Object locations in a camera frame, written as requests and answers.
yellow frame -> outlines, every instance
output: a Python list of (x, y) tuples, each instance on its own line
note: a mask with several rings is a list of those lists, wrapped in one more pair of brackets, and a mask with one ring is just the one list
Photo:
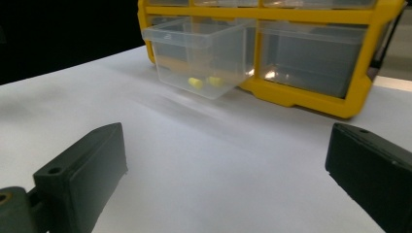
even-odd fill
[[(384, 26), (398, 16), (403, 0), (376, 0), (372, 9), (364, 10), (299, 10), (264, 8), (262, 0), (255, 8), (219, 8), (194, 6), (193, 0), (185, 7), (150, 6), (149, 0), (138, 0), (138, 18), (141, 30), (150, 27), (150, 16), (189, 16), (235, 18), (247, 17), (265, 20), (289, 20), (312, 23), (348, 23), (368, 25), (360, 55), (356, 64), (345, 99), (336, 98), (309, 90), (283, 84), (267, 82), (259, 77), (260, 33), (257, 30), (255, 47), (255, 75), (240, 87), (251, 91), (256, 98), (282, 106), (293, 105), (317, 110), (337, 117), (348, 118), (361, 111), (363, 103), (372, 86), (372, 80), (366, 75), (370, 60), (375, 52)], [(150, 41), (145, 41), (149, 59), (155, 63)]]

white table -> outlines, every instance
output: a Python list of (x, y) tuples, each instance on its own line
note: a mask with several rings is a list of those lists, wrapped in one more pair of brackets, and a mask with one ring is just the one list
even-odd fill
[[(129, 172), (93, 232), (382, 232), (325, 170), (339, 120), (240, 89), (198, 97), (161, 83), (140, 48), (0, 86), (0, 186), (31, 189), (52, 158), (121, 122)], [(412, 150), (411, 120), (412, 92), (374, 86), (347, 123)]]

dark background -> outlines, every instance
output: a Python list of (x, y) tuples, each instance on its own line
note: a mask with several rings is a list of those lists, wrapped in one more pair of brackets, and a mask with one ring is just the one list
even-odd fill
[(136, 14), (137, 0), (0, 0), (0, 84), (144, 45)]

yellow plastic organizer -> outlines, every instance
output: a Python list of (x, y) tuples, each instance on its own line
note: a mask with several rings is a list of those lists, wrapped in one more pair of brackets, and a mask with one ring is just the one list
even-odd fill
[[(220, 32), (213, 34), (210, 42), (203, 40), (198, 34), (193, 34), (194, 36), (189, 39), (182, 38), (185, 38), (183, 39), (186, 40), (185, 43), (200, 48), (197, 53), (195, 52), (197, 58), (202, 57), (204, 52), (208, 52), (202, 51), (201, 48), (217, 43), (223, 43), (224, 46), (214, 48), (213, 52), (220, 51), (220, 55), (225, 55), (224, 48), (230, 48), (230, 45), (247, 46), (248, 42), (242, 41), (240, 34), (236, 34), (236, 28), (239, 28), (239, 25), (244, 28), (253, 27), (255, 29), (253, 43), (249, 41), (254, 49), (254, 57), (249, 57), (249, 60), (252, 60), (252, 69), (242, 70), (242, 75), (245, 76), (244, 80), (240, 83), (233, 82), (233, 85), (239, 85), (241, 88), (251, 91), (259, 99), (282, 106), (297, 105), (348, 118), (361, 110), (372, 86), (372, 80), (366, 75), (370, 61), (386, 26), (398, 16), (403, 3), (403, 0), (139, 0), (138, 18), (142, 31), (152, 28), (156, 24), (153, 18), (156, 17), (182, 18), (180, 20), (187, 20), (185, 17), (188, 17), (191, 22), (200, 21), (206, 17), (212, 20), (227, 21), (237, 18), (239, 20), (235, 24), (231, 25), (229, 29), (225, 29), (225, 31), (230, 31), (230, 35), (233, 36), (231, 38), (233, 43), (222, 40)], [(312, 32), (320, 32), (320, 34), (311, 34)], [(302, 46), (298, 40), (306, 41)], [(152, 42), (150, 40), (145, 40), (145, 42), (149, 59), (156, 63)], [(318, 67), (319, 61), (317, 64), (312, 62), (312, 58), (317, 59), (317, 53), (324, 55), (325, 68)], [(342, 56), (354, 55), (352, 63), (340, 60)], [(304, 56), (311, 59), (306, 58), (306, 62), (299, 60)], [(164, 63), (182, 68), (187, 65), (185, 62), (182, 63), (182, 60), (173, 59), (166, 59)], [(288, 65), (278, 66), (277, 63), (290, 64), (290, 67)], [(299, 66), (308, 68), (309, 72), (301, 73), (300, 68), (295, 69)], [(227, 67), (238, 68), (231, 63), (225, 68)], [(285, 73), (286, 75), (281, 76), (282, 69), (290, 69), (291, 67), (295, 70), (288, 71)], [(198, 67), (191, 68), (198, 69), (199, 72), (207, 72), (205, 69), (209, 67), (202, 67), (199, 63)], [(325, 78), (331, 77), (333, 74), (324, 74), (323, 80), (319, 81), (322, 88), (319, 91), (317, 90), (318, 86), (312, 83), (312, 80), (315, 80), (313, 77), (317, 76), (318, 71), (335, 72), (336, 75), (346, 72), (349, 78), (348, 81), (340, 81), (343, 83), (340, 83), (339, 88), (343, 86), (343, 89), (333, 90), (333, 83), (329, 85), (329, 80)], [(215, 87), (221, 86), (224, 84), (221, 77), (224, 78), (225, 75), (229, 76), (230, 74), (233, 72), (220, 72), (219, 76), (210, 75), (207, 83), (196, 77), (189, 77), (187, 84), (190, 84), (195, 91), (206, 84)], [(240, 73), (236, 74), (237, 76), (230, 79), (236, 80)], [(300, 75), (300, 77), (302, 74), (313, 77), (308, 78), (308, 80), (298, 80), (298, 82), (293, 80), (292, 84), (288, 83), (289, 77), (293, 77), (294, 74)], [(279, 76), (279, 80), (271, 80), (276, 76)]]

